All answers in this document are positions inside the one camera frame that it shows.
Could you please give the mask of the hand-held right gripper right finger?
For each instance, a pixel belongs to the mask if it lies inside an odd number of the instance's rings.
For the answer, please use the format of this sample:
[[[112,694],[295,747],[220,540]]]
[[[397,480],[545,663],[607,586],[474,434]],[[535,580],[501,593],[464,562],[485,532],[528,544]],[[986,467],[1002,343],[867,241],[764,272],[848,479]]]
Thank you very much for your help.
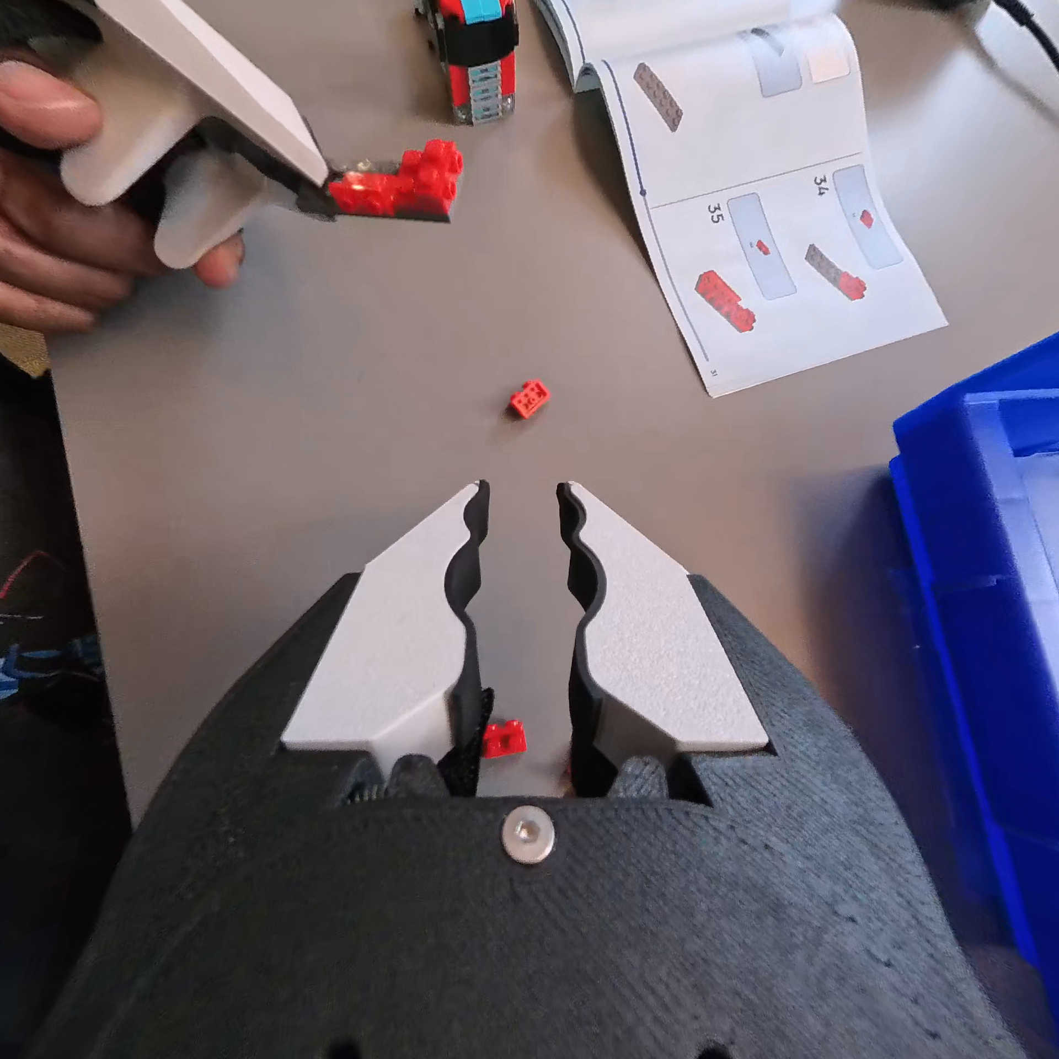
[[[557,500],[584,609],[569,680],[576,795],[606,795],[632,758],[667,771],[683,755],[767,748],[692,573],[581,484],[560,483]]]

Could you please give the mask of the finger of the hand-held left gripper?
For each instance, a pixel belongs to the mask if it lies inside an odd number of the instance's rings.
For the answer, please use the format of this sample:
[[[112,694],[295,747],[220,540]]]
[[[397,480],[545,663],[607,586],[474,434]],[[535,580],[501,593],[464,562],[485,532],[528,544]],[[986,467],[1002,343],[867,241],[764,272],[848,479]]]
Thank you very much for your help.
[[[317,189],[329,165],[293,98],[185,2],[98,1],[98,25],[116,26]]]
[[[305,176],[274,148],[246,134],[223,116],[207,116],[196,125],[192,137],[205,147],[241,157],[273,186],[284,189],[298,213],[327,221],[338,218],[338,205],[329,192],[338,170],[326,157],[323,177]]]

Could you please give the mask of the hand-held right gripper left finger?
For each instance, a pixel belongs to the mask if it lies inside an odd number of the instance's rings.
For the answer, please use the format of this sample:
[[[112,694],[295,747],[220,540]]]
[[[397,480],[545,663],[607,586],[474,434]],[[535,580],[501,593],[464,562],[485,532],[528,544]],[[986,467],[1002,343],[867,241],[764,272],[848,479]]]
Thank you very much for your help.
[[[489,505],[489,483],[473,482],[365,566],[283,732],[287,750],[364,752],[384,776],[420,755],[453,795],[475,795],[493,700],[468,607]]]

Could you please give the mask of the dark grey toy plate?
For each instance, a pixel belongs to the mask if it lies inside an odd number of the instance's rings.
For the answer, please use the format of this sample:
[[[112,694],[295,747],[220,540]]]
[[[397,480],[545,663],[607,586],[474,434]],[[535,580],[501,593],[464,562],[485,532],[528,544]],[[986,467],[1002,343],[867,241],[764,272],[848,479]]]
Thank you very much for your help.
[[[328,174],[325,205],[337,216],[449,222],[463,170],[460,152],[412,149],[398,161],[361,161]]]

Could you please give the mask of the person's left hand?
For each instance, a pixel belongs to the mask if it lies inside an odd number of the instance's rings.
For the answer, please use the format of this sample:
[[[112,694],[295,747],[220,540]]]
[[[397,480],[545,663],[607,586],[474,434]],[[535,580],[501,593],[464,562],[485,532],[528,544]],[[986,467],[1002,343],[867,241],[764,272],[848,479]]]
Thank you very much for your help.
[[[62,152],[101,127],[98,104],[25,49],[2,50],[2,130],[26,146]],[[36,159],[2,150],[1,319],[43,333],[85,333],[166,272],[152,229],[127,205],[86,207]]]

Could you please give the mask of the toy brick vehicle model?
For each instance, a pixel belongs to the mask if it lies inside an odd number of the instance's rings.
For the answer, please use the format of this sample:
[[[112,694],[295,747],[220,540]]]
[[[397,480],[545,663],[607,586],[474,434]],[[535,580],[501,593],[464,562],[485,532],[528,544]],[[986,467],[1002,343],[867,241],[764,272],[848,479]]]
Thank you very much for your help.
[[[513,1],[417,1],[415,16],[445,77],[459,124],[484,125],[515,111],[517,7]]]

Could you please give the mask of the blue plastic bin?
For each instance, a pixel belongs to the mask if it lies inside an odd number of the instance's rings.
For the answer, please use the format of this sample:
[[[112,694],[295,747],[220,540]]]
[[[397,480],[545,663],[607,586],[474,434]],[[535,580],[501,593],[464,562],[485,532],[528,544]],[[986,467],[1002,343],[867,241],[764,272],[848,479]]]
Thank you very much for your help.
[[[1058,336],[893,424],[961,870],[1058,1003]]]

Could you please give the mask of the person's printed black shirt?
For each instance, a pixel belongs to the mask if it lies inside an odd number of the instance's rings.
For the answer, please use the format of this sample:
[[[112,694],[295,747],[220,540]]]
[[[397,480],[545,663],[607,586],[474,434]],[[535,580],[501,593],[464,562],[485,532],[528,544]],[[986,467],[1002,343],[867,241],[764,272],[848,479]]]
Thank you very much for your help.
[[[44,1022],[131,834],[51,377],[2,359],[1,1055]]]

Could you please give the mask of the white instruction booklet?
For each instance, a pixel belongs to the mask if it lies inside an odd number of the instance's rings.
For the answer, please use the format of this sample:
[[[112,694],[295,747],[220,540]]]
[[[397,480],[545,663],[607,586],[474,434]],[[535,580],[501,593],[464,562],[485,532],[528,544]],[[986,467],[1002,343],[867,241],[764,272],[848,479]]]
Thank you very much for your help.
[[[710,396],[946,319],[870,169],[838,2],[537,2],[602,91],[663,297]]]

